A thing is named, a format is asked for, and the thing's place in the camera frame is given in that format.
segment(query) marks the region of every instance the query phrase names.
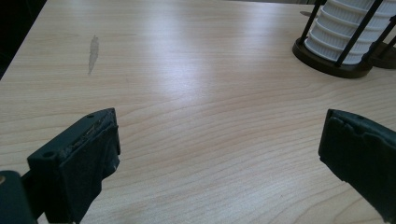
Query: table surface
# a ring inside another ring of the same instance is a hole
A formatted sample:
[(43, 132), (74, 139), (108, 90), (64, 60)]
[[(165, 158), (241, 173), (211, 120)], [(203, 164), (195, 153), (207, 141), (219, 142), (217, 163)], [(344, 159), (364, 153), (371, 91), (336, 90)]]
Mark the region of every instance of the table surface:
[(396, 130), (395, 72), (301, 63), (312, 8), (48, 1), (0, 82), (0, 169), (24, 174), (51, 138), (115, 107), (120, 167), (83, 223), (382, 223), (318, 143), (329, 108)]

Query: wooden table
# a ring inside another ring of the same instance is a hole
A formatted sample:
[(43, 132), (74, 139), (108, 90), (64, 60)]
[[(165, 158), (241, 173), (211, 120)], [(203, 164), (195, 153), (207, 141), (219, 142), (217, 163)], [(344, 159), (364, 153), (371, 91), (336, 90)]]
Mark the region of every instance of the wooden table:
[(396, 130), (395, 72), (348, 80), (301, 63), (291, 47), (311, 10), (48, 1), (0, 82), (0, 169), (24, 174), (55, 135), (115, 107), (121, 164), (83, 223), (381, 223), (318, 143), (328, 108)]

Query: dark brown base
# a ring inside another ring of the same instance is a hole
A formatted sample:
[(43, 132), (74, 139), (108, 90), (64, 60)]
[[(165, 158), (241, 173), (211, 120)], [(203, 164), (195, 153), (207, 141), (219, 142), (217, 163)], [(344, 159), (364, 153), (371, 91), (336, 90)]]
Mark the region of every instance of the dark brown base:
[(385, 43), (379, 44), (370, 60), (375, 67), (396, 69), (396, 48), (391, 48), (382, 59), (378, 58), (378, 55), (386, 46)]
[(342, 64), (336, 67), (334, 62), (325, 60), (309, 51), (304, 44), (299, 44), (300, 38), (296, 40), (293, 46), (294, 55), (306, 65), (316, 70), (329, 74), (334, 77), (359, 78), (365, 77), (373, 68), (369, 62), (360, 62), (358, 64)]

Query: wood grain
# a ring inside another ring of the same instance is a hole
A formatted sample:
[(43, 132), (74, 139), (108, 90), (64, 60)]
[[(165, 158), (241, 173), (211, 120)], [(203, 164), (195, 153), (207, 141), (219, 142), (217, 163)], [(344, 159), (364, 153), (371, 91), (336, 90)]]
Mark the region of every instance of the wood grain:
[(395, 72), (347, 80), (301, 63), (291, 46), (311, 10), (48, 1), (0, 82), (0, 169), (25, 173), (55, 135), (115, 107), (121, 164), (83, 223), (381, 223), (318, 143), (328, 108), (396, 130)]

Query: stacked cups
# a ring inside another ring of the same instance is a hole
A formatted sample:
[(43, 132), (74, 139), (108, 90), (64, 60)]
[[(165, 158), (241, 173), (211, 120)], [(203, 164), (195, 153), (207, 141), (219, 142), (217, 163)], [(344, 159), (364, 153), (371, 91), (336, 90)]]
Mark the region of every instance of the stacked cups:
[[(316, 19), (305, 46), (321, 58), (336, 62), (375, 0), (328, 0)], [(396, 14), (396, 0), (384, 0), (343, 64), (357, 64)]]

